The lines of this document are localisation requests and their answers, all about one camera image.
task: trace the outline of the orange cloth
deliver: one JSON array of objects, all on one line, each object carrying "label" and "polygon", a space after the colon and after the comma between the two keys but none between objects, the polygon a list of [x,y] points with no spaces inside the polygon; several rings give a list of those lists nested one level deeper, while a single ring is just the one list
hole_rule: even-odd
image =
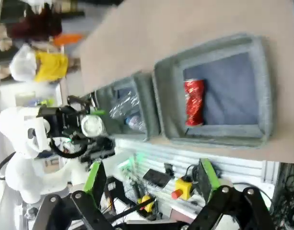
[{"label": "orange cloth", "polygon": [[54,37],[53,42],[55,46],[62,46],[72,43],[77,43],[83,38],[82,34],[60,34]]}]

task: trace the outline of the large gray bin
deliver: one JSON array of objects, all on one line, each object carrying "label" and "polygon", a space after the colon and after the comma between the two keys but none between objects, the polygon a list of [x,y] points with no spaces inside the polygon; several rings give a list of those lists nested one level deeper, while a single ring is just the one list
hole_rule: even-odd
[{"label": "large gray bin", "polygon": [[[109,116],[109,111],[117,100],[116,92],[127,93],[130,89],[135,92],[139,98],[139,112],[142,120],[146,124],[146,133],[134,131],[130,129],[124,121],[112,119]],[[160,126],[154,98],[152,75],[150,73],[134,73],[127,78],[96,90],[95,97],[99,108],[106,111],[106,114],[101,116],[101,118],[106,132],[110,137],[145,141],[151,136],[159,135]]]},{"label": "large gray bin", "polygon": [[[186,127],[184,79],[205,82],[206,125]],[[272,131],[270,77],[261,39],[236,34],[159,61],[154,89],[162,134],[199,146],[258,147]]]}]

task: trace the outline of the fabric storage bin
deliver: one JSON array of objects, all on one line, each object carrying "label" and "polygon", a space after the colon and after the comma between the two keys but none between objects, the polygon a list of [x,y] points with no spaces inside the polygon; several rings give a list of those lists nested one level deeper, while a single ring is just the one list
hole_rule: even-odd
[{"label": "fabric storage bin", "polygon": [[[185,126],[184,80],[204,80],[205,125]],[[236,34],[156,63],[153,83],[162,134],[176,143],[258,147],[272,131],[272,96],[261,38]]]},{"label": "fabric storage bin", "polygon": [[[113,108],[117,99],[132,91],[139,99],[139,113],[145,122],[146,133],[132,130],[124,120],[112,119],[109,111]],[[148,140],[151,136],[160,133],[156,103],[152,83],[152,75],[137,72],[130,77],[116,81],[110,85],[95,91],[95,97],[100,109],[105,110],[101,116],[107,134],[112,138],[127,138],[136,140]]]}]

